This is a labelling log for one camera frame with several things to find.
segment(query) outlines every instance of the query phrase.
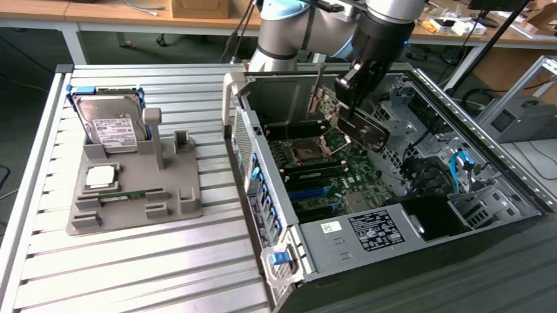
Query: black pole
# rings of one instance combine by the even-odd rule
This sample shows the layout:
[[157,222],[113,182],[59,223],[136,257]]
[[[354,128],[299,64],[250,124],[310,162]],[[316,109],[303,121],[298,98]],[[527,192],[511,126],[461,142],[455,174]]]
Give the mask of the black pole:
[[483,49],[479,52],[478,57],[475,58],[475,60],[473,60],[473,63],[470,64],[469,68],[466,69],[465,73],[462,73],[461,78],[457,80],[454,86],[451,88],[449,88],[446,90],[446,94],[451,97],[455,94],[457,89],[459,88],[459,86],[462,85],[463,81],[466,80],[466,78],[470,76],[474,68],[478,66],[481,60],[485,58],[485,56],[489,53],[489,50],[493,48],[493,45],[497,43],[497,40],[501,38],[501,35],[505,33],[506,29],[510,27],[510,25],[514,22],[514,19],[518,17],[518,15],[522,13],[523,8],[526,7],[527,3],[530,2],[530,0],[525,0],[521,8],[515,9],[513,11],[513,14],[510,14],[509,18],[506,19],[505,23],[501,25],[501,27],[497,30],[497,33],[493,35],[491,39],[489,40],[486,46],[483,47]]

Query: motherboard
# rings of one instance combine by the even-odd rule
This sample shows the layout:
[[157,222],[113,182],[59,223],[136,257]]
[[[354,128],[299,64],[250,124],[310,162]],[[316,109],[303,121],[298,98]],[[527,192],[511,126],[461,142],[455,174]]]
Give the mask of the motherboard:
[[[300,223],[367,211],[394,196],[362,146],[336,127],[320,123],[315,127],[320,131],[308,131],[308,125],[303,130],[288,126],[280,139],[268,136]],[[320,135],[304,137],[316,132]]]

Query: gray 3d printed holder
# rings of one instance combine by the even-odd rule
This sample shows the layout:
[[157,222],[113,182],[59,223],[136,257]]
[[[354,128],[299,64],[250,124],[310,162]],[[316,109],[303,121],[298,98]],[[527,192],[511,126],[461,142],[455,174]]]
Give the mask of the gray 3d printed holder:
[[[67,225],[69,235],[201,215],[195,142],[187,131],[175,131],[172,138],[160,139],[160,109],[144,109],[143,120],[151,129],[151,140],[137,142],[137,152],[108,155],[103,145],[84,145]],[[108,169],[109,182],[87,185],[93,168]]]

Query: hard drive label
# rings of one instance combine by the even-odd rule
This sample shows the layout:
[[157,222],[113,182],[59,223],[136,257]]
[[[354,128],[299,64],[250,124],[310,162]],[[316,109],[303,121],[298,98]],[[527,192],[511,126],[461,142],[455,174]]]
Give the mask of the hard drive label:
[[93,124],[105,148],[137,145],[131,119],[93,119]]
[[351,217],[348,221],[366,251],[374,251],[405,242],[384,210]]

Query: hard drive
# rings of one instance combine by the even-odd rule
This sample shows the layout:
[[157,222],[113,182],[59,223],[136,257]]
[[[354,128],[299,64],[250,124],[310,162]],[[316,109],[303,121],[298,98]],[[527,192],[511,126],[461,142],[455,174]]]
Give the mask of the hard drive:
[[71,95],[87,134],[87,142],[101,144],[107,153],[137,151],[137,141],[149,140],[141,119],[141,89],[84,89]]

